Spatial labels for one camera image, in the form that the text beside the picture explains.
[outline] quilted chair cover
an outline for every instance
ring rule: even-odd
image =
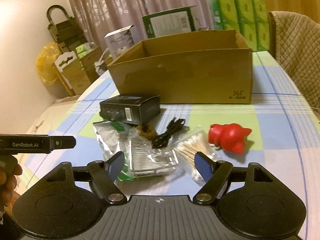
[[[269,12],[270,53],[309,105],[320,108],[320,24],[294,12]]]

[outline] green box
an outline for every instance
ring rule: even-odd
[[[266,7],[266,0],[252,0],[255,22],[267,23],[268,11]]]
[[[238,32],[240,32],[240,27],[239,27],[239,24],[238,24],[238,23],[225,24],[225,25],[223,26],[223,29],[226,30],[226,31],[229,31],[229,30],[237,30]]]
[[[241,23],[240,32],[252,51],[257,51],[257,29],[255,23]]]
[[[148,38],[198,31],[198,7],[182,7],[142,17]]]
[[[256,23],[258,51],[270,49],[270,34],[268,23]]]
[[[235,0],[207,0],[214,28],[222,30],[224,24],[238,22]]]
[[[239,23],[254,23],[252,0],[235,0]]]

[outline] small black box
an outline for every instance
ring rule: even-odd
[[[119,95],[100,102],[104,119],[142,125],[160,113],[160,97],[151,95]]]

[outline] table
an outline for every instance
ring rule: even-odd
[[[234,166],[258,162],[278,177],[307,207],[307,218],[300,231],[302,239],[318,239],[320,230],[320,125],[305,98],[292,80],[268,52],[253,53],[253,89],[251,105],[162,105],[161,114],[153,120],[157,132],[165,131],[173,118],[185,118],[188,126],[201,125],[206,131],[213,123],[239,123],[252,129],[249,149],[243,155],[219,151],[220,159]],[[61,118],[50,135],[73,135],[74,149],[56,150],[50,155],[28,155],[21,159],[24,173],[21,182],[30,188],[39,178],[62,161],[84,166],[101,159],[93,122],[101,121],[99,102],[117,95],[116,86],[106,72]],[[200,188],[187,174],[144,179],[119,184],[126,194],[193,196]]]

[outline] red figurine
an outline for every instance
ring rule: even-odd
[[[209,130],[208,141],[215,147],[242,154],[246,137],[252,132],[249,128],[243,128],[237,123],[231,124],[212,124]]]

